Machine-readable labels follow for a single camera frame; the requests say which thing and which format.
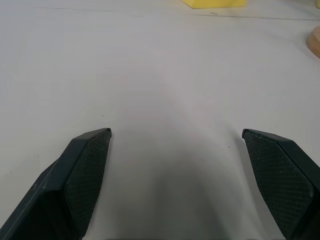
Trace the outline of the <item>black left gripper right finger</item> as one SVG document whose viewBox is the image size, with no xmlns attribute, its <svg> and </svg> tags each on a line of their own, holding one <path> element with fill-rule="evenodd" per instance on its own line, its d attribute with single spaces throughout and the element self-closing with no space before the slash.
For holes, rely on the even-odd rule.
<svg viewBox="0 0 320 240">
<path fill-rule="evenodd" d="M 293 141 L 276 134 L 244 129 L 261 196 L 287 240 L 320 238 L 320 168 Z"/>
</svg>

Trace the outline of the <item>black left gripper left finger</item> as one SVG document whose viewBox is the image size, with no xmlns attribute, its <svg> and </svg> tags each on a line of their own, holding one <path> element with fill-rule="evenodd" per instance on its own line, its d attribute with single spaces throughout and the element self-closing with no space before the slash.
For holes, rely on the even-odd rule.
<svg viewBox="0 0 320 240">
<path fill-rule="evenodd" d="M 73 138 L 0 229 L 2 240 L 81 240 L 100 195 L 110 128 Z"/>
</svg>

